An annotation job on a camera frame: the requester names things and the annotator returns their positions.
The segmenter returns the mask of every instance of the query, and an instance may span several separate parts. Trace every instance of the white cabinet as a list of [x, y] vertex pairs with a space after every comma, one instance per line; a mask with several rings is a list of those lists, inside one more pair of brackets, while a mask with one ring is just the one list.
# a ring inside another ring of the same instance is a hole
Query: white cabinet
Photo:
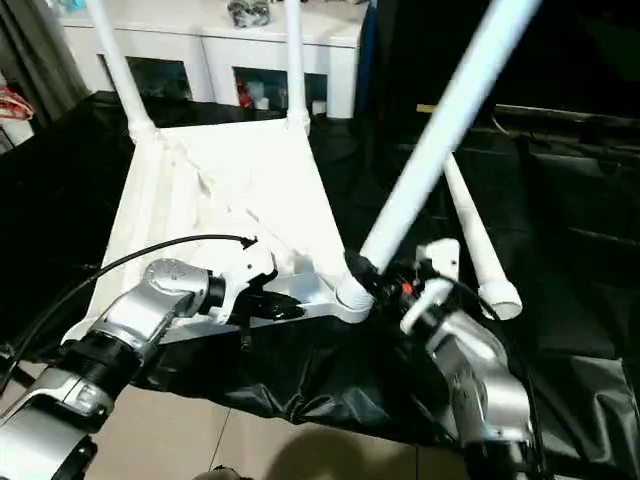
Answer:
[[[104, 1], [118, 45], [143, 90], [162, 94], [169, 89], [180, 96], [184, 89], [194, 101], [238, 105], [236, 80], [242, 69], [286, 72], [282, 3], [270, 4], [268, 25], [238, 29], [226, 0]], [[365, 12], [366, 4], [324, 0], [302, 4], [304, 69], [316, 77], [311, 79], [314, 88], [308, 89], [308, 99], [325, 97], [319, 99], [327, 102], [330, 117], [353, 115]], [[87, 87], [113, 90], [86, 10], [65, 15], [61, 23]], [[154, 78], [157, 72], [169, 78], [160, 82]]]
[[[98, 90], [112, 91], [113, 84], [108, 71], [101, 59], [102, 46], [93, 28], [65, 27], [65, 34], [73, 56], [78, 64], [87, 88], [92, 92]], [[128, 57], [136, 83], [141, 87], [145, 71], [153, 72], [147, 62], [164, 61], [164, 70], [174, 77], [165, 83], [173, 81], [174, 89], [181, 88], [181, 83], [187, 83], [188, 98], [196, 102], [211, 102], [214, 100], [207, 68], [202, 50], [202, 41], [197, 36], [180, 35], [165, 32], [143, 32], [133, 30], [115, 30], [115, 37], [122, 53]], [[155, 70], [161, 70], [163, 65], [156, 65]], [[153, 87], [153, 79], [147, 79]]]

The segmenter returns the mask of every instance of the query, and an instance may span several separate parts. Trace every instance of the white pipe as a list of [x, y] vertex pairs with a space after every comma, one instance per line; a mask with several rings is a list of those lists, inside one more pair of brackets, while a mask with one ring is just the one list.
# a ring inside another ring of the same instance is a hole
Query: white pipe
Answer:
[[135, 142], [142, 134], [153, 132], [155, 125], [147, 115], [131, 70], [116, 43], [102, 0], [87, 0], [87, 9], [100, 37], [111, 78], [127, 114], [129, 135]]
[[382, 273], [541, 0], [493, 0], [360, 254]]
[[284, 6], [287, 23], [287, 92], [289, 98], [287, 121], [290, 126], [301, 126], [309, 134], [311, 122], [304, 92], [300, 0], [285, 0]]
[[[518, 290], [504, 274], [498, 255], [453, 155], [449, 155], [444, 164], [444, 174], [447, 177], [449, 191], [467, 248], [469, 248], [478, 285], [480, 285], [478, 294], [493, 307], [501, 320], [517, 317], [522, 311]], [[486, 317], [492, 318], [484, 309], [483, 313]]]

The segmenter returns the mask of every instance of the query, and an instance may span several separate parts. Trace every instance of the cabinet door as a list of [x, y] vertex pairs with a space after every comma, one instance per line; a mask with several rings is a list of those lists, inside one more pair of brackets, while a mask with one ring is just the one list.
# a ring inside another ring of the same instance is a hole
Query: cabinet door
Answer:
[[[146, 95], [214, 100], [202, 39], [193, 35], [115, 30], [138, 88]], [[78, 69], [92, 92], [113, 91], [103, 49], [93, 28], [65, 27]]]
[[[243, 77], [242, 70], [287, 70], [286, 43], [218, 37], [205, 37], [203, 42], [218, 103], [239, 104], [236, 80]], [[307, 101], [325, 100], [329, 117], [350, 118], [355, 98], [357, 49], [304, 45], [303, 55], [306, 74], [326, 76], [325, 98], [310, 97], [308, 92]]]

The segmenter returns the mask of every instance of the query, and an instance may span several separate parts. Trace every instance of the gray curtain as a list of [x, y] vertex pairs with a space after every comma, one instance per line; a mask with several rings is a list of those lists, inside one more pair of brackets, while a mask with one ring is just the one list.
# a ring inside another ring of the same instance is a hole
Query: gray curtain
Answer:
[[46, 127], [88, 92], [44, 0], [0, 0], [0, 71]]

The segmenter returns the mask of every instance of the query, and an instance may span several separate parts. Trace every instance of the red object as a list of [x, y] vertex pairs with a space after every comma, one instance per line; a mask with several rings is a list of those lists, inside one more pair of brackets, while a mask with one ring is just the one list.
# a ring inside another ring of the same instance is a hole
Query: red object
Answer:
[[24, 98], [7, 87], [0, 87], [0, 117], [29, 120], [33, 113], [33, 107]]
[[251, 97], [249, 96], [249, 91], [245, 83], [240, 79], [236, 79], [236, 88], [238, 89], [238, 102], [240, 106], [244, 108], [250, 107]]

